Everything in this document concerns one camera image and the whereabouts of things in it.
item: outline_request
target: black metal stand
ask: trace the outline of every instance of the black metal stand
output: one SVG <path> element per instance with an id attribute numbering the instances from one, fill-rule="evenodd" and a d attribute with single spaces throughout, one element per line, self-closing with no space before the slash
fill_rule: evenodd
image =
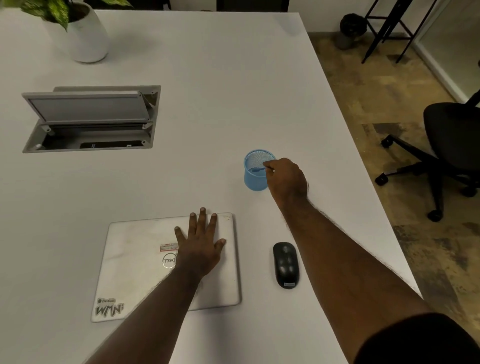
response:
<path id="1" fill-rule="evenodd" d="M 373 40 L 372 44 L 367 50 L 367 53 L 365 53 L 365 58 L 363 59 L 362 63 L 365 63 L 367 58 L 373 53 L 375 48 L 377 47 L 378 43 L 380 41 L 385 42 L 387 39 L 390 40 L 408 40 L 407 46 L 403 50 L 402 54 L 397 58 L 395 63 L 399 63 L 400 60 L 402 59 L 403 55 L 407 51 L 408 47 L 410 47 L 410 44 L 412 44 L 413 39 L 416 37 L 418 32 L 420 31 L 423 23 L 425 23 L 425 20 L 427 20 L 428 16 L 432 12 L 433 7 L 437 3 L 437 0 L 433 0 L 433 3 L 431 7 L 428 9 L 427 13 L 423 17 L 422 21 L 420 22 L 420 25 L 418 26 L 417 30 L 415 30 L 414 33 L 410 31 L 410 29 L 405 25 L 405 23 L 402 21 L 402 16 L 405 14 L 405 11 L 407 11 L 408 7 L 412 3 L 412 0 L 397 0 L 395 5 L 392 8 L 392 11 L 388 16 L 372 16 L 370 15 L 377 5 L 379 0 L 375 0 L 373 3 L 372 7 L 370 10 L 368 10 L 367 15 L 365 15 L 365 20 L 367 21 L 367 25 L 372 31 L 372 33 L 375 35 L 375 39 Z M 372 24 L 370 24 L 369 19 L 382 19 L 385 20 L 384 24 L 380 28 L 378 32 L 375 31 L 373 28 Z M 393 29 L 400 24 L 402 28 L 405 30 L 405 32 L 408 34 L 408 36 L 391 36 L 391 33 L 393 32 Z"/>

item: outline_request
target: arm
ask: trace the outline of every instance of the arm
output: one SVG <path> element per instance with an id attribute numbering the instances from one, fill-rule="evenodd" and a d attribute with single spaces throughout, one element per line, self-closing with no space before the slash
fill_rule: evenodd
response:
<path id="1" fill-rule="evenodd" d="M 205 208 L 202 207 L 198 224 L 195 213 L 190 214 L 187 239 L 179 227 L 175 228 L 179 243 L 175 268 L 86 364 L 167 364 L 170 361 L 197 286 L 220 260 L 225 239 L 213 244 L 216 219 L 216 214 L 212 214 L 205 230 Z"/>
<path id="2" fill-rule="evenodd" d="M 431 312 L 401 278 L 310 204 L 307 182 L 296 164 L 282 158 L 264 165 L 272 197 L 349 363 L 371 335 L 402 319 Z"/>

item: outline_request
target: white desk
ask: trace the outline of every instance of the white desk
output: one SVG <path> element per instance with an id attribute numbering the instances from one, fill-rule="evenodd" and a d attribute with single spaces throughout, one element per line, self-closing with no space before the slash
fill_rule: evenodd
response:
<path id="1" fill-rule="evenodd" d="M 79 364 L 120 323 L 90 322 L 108 224 L 235 214 L 243 301 L 189 312 L 172 363 L 345 363 L 268 190 L 243 184 L 264 148 L 297 162 L 310 198 L 417 290 L 298 14 L 98 11 L 112 46 L 93 65 L 40 20 L 0 11 L 0 363 Z M 36 116 L 20 96 L 66 85 L 161 85 L 152 149 L 22 154 Z"/>

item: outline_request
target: dell logo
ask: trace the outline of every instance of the dell logo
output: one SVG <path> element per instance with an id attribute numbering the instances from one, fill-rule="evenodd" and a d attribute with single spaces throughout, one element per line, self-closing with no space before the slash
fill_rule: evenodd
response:
<path id="1" fill-rule="evenodd" d="M 173 253 L 165 254 L 165 256 L 162 259 L 162 263 L 165 268 L 173 268 L 175 266 L 176 261 L 177 261 L 177 256 Z"/>

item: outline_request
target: left hand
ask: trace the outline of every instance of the left hand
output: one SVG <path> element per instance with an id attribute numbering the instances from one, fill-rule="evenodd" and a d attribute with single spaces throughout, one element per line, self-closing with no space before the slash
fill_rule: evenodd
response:
<path id="1" fill-rule="evenodd" d="M 220 239 L 215 244 L 213 243 L 216 219 L 216 214 L 212 214 L 205 229 L 206 212 L 205 207 L 202 207 L 198 222 L 196 214 L 194 212 L 190 214 L 187 238 L 178 226 L 175 227 L 175 235 L 179 244 L 175 269 L 186 270 L 200 280 L 217 265 L 226 240 Z"/>

